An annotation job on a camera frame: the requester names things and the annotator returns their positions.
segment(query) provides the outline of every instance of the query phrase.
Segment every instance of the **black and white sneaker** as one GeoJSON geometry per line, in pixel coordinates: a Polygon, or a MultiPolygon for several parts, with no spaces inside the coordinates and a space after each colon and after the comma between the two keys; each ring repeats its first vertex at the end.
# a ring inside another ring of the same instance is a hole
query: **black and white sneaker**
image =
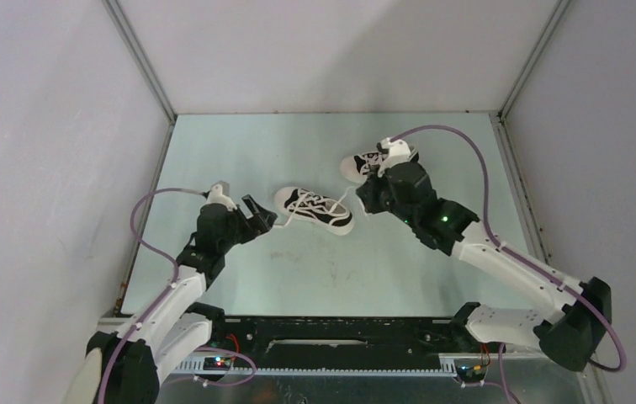
{"type": "MultiPolygon", "coordinates": [[[[410,145],[410,161],[416,162],[420,159],[417,149],[410,145]]],[[[342,159],[340,170],[343,177],[352,183],[364,183],[368,178],[370,169],[379,166],[387,158],[387,153],[379,151],[368,151],[363,154],[356,154],[342,159]]]]}
{"type": "Polygon", "coordinates": [[[276,193],[273,202],[279,212],[289,217],[284,225],[276,227],[286,227],[296,219],[316,223],[333,234],[345,236],[355,225],[352,214],[341,204],[342,198],[335,200],[307,189],[287,187],[276,193]]]}

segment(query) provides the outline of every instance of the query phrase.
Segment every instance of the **white wall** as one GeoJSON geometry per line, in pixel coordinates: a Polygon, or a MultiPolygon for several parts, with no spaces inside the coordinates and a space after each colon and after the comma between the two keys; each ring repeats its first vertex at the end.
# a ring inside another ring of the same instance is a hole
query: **white wall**
{"type": "MultiPolygon", "coordinates": [[[[636,2],[574,2],[508,127],[555,264],[613,289],[636,402],[636,2]]],[[[612,350],[605,360],[615,364],[612,350]]]]}
{"type": "Polygon", "coordinates": [[[556,0],[123,0],[179,113],[498,109],[556,0]]]}
{"type": "Polygon", "coordinates": [[[167,122],[99,0],[0,0],[0,402],[59,402],[167,122]]]}

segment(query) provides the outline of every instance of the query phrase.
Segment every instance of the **table surface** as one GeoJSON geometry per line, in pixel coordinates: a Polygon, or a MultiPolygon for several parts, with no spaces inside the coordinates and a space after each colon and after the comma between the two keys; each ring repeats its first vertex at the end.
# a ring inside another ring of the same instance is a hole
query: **table surface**
{"type": "MultiPolygon", "coordinates": [[[[250,194],[270,210],[275,210],[274,193],[285,186],[337,198],[351,185],[338,170],[345,156],[427,124],[451,125],[476,142],[489,169],[492,227],[526,251],[488,114],[180,115],[157,187],[208,190],[224,180],[235,202],[250,194]]],[[[482,211],[479,163],[463,140],[429,130],[407,141],[419,150],[438,195],[482,211]]],[[[177,256],[196,230],[203,203],[191,194],[157,196],[144,238],[177,256]]],[[[452,316],[467,301],[530,307],[477,268],[422,246],[392,215],[363,215],[354,193],[345,205],[356,213],[347,236],[302,221],[271,230],[234,247],[221,276],[199,301],[227,314],[264,316],[452,316]]],[[[167,260],[141,248],[122,313],[134,313],[159,293],[170,271],[167,260]]]]}

